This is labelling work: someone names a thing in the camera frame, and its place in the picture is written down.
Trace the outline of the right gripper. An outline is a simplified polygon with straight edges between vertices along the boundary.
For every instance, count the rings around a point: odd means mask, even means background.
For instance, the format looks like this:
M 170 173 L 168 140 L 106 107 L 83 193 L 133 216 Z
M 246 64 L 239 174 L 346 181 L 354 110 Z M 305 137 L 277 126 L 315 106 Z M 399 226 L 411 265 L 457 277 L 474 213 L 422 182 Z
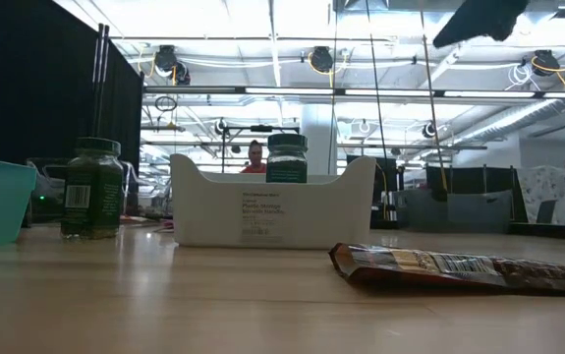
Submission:
M 512 33 L 529 0 L 465 0 L 433 39 L 434 47 L 445 47 L 487 34 L 504 41 Z

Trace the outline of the green-lid glass spice jar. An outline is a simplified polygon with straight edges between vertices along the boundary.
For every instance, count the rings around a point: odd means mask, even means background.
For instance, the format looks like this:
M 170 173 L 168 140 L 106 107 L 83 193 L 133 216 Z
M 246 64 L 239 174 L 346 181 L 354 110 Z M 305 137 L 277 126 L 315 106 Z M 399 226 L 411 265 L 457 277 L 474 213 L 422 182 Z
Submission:
M 308 139 L 299 134 L 276 134 L 267 139 L 267 183 L 308 182 Z
M 64 239 L 98 240 L 117 236 L 123 210 L 121 145 L 115 141 L 82 137 L 76 157 L 66 167 Z

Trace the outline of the brown spice packet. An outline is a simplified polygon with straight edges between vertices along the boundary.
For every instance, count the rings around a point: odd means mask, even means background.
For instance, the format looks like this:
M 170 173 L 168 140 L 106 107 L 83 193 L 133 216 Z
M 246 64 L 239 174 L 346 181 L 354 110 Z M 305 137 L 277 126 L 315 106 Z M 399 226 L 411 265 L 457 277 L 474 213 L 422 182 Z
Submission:
M 565 296 L 565 265 L 344 243 L 336 244 L 328 256 L 342 278 L 371 290 Z

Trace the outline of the black background partition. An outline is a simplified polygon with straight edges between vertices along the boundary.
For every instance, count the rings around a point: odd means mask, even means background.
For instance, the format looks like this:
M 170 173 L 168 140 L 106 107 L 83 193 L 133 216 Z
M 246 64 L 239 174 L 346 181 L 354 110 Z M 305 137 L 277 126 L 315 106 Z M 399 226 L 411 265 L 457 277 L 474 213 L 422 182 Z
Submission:
M 453 194 L 483 194 L 511 191 L 513 206 L 510 218 L 514 222 L 528 221 L 517 170 L 513 167 L 445 167 L 446 190 Z

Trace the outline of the white patterned panel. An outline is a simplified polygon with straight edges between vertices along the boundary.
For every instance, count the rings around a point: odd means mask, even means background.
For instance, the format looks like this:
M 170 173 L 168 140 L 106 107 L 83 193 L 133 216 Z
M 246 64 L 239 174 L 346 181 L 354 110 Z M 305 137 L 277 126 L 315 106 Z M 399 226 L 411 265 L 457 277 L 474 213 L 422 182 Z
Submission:
M 551 224 L 565 225 L 565 169 L 549 165 L 517 170 L 528 223 L 544 202 L 554 201 Z

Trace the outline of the white column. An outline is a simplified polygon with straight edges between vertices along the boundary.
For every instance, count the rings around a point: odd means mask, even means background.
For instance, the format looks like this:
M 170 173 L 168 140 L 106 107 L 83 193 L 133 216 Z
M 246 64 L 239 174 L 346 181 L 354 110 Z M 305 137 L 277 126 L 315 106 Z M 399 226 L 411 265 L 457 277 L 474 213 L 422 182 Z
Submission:
M 337 128 L 332 106 L 307 104 L 302 107 L 300 133 L 308 139 L 309 175 L 335 175 Z

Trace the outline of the gray plastic bin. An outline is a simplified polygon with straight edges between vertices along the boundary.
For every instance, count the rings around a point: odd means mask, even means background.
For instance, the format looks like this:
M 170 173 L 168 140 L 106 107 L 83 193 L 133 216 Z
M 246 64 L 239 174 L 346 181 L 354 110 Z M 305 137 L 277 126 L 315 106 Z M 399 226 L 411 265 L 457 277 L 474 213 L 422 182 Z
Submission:
M 398 227 L 430 233 L 506 233 L 512 193 L 448 194 L 431 189 L 394 193 Z

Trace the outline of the ceiling light bar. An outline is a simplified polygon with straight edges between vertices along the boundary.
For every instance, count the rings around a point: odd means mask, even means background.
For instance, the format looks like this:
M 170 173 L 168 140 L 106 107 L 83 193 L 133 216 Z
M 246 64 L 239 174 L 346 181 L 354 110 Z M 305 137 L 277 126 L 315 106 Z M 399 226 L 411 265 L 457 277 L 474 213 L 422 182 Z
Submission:
M 259 94 L 315 96 L 384 96 L 493 99 L 565 99 L 565 91 L 510 90 L 429 90 L 429 89 L 369 89 L 369 88 L 260 88 L 260 87 L 145 87 L 144 93 L 177 94 Z

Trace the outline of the person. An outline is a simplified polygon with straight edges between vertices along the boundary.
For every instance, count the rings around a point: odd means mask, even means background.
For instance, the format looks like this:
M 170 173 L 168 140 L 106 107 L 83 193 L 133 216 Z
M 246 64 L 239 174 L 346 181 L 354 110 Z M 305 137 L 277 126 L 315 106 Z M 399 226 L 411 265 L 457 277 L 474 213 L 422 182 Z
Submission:
M 262 144 L 256 140 L 251 141 L 248 151 L 249 164 L 242 173 L 264 174 L 266 164 L 262 161 Z

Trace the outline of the white plastic storage bin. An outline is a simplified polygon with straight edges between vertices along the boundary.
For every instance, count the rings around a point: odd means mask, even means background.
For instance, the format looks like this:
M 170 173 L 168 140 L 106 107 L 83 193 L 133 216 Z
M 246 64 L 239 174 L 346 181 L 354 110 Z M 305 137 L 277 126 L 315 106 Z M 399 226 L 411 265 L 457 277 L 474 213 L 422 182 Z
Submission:
M 366 243 L 375 160 L 362 156 L 340 176 L 307 184 L 266 183 L 262 174 L 201 172 L 170 156 L 175 241 L 182 246 L 328 249 Z

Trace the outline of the clear plastic container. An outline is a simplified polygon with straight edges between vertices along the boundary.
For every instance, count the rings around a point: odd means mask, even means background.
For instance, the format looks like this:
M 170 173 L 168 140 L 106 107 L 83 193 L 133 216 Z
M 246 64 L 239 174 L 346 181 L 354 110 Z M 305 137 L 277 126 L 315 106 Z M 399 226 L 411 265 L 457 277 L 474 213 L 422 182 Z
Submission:
M 30 195 L 22 227 L 34 223 L 58 222 L 64 214 L 64 194 L 68 158 L 36 157 L 27 160 L 27 166 L 36 170 L 36 185 Z M 123 177 L 123 214 L 135 216 L 139 211 L 139 182 L 134 166 L 121 161 Z

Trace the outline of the black curtain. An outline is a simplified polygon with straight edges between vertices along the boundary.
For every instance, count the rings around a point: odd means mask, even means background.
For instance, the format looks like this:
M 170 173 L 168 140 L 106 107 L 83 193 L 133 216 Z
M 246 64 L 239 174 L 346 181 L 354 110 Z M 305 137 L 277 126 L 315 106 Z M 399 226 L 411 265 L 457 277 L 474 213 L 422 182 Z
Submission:
M 98 39 L 53 0 L 0 0 L 0 160 L 71 158 L 77 138 L 97 135 L 139 166 L 141 75 L 111 45 L 96 115 Z

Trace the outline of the black background rig frame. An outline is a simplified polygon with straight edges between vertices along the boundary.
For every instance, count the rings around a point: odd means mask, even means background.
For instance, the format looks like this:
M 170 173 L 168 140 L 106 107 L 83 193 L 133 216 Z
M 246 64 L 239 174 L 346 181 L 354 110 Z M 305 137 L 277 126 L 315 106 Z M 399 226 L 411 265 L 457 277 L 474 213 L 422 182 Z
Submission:
M 234 126 L 223 126 L 221 128 L 221 172 L 225 172 L 225 161 L 226 161 L 226 148 L 231 144 L 231 142 L 238 137 L 245 130 L 249 130 L 252 133 L 288 133 L 294 132 L 296 134 L 300 133 L 299 127 L 279 127 L 279 126 L 269 126 L 269 125 L 251 125 L 249 127 L 234 127 Z

